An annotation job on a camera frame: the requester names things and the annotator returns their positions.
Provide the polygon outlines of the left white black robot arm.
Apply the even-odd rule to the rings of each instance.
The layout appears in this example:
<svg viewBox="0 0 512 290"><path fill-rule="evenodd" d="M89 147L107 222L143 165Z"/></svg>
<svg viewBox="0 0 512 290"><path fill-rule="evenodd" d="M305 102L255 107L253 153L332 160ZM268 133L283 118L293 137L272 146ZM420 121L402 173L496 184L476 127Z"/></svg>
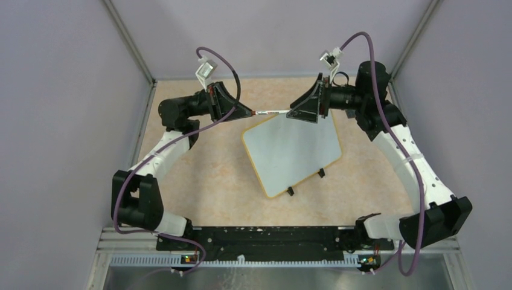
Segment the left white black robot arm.
<svg viewBox="0 0 512 290"><path fill-rule="evenodd" d="M117 232L125 224L131 233L168 234L180 250L193 244L194 234L187 229L188 219L165 210L159 189L173 164L197 142L200 132L198 116L209 115L208 128L226 121L249 118L253 110L227 91L223 82L214 82L193 95L160 102L158 114L165 127L157 145L129 170L119 170L112 178L111 216Z"/></svg>

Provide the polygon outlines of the yellow-framed whiteboard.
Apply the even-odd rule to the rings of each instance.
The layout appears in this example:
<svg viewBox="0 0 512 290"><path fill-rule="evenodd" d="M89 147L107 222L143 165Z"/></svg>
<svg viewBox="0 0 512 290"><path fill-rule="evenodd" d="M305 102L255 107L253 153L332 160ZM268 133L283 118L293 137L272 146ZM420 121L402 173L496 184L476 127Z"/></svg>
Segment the yellow-framed whiteboard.
<svg viewBox="0 0 512 290"><path fill-rule="evenodd" d="M267 198L294 194L294 187L341 159L343 150L334 118L317 123L270 117L246 129L242 143Z"/></svg>

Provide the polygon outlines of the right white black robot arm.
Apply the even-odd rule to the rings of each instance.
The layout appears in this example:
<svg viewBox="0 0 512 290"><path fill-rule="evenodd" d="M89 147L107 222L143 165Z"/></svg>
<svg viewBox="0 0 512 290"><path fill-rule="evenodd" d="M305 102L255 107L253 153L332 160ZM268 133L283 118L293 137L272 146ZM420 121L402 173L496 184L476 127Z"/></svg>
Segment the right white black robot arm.
<svg viewBox="0 0 512 290"><path fill-rule="evenodd" d="M286 117L317 123L334 109L353 111L357 125L392 165L411 201L409 215L374 213L357 219L354 241L370 249L378 239L424 248L456 235L473 209L456 197L433 171L412 137L405 116L386 99L391 76L386 66L362 62L354 85L336 86L318 74L312 87L290 104Z"/></svg>

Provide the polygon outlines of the red-capped whiteboard marker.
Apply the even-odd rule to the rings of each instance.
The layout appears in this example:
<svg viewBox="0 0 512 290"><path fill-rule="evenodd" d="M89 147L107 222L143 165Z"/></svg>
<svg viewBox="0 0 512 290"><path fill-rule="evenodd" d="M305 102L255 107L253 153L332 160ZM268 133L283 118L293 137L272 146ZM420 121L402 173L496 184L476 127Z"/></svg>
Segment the red-capped whiteboard marker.
<svg viewBox="0 0 512 290"><path fill-rule="evenodd" d="M262 110L262 111L252 111L251 115L278 115L278 114L287 114L290 110Z"/></svg>

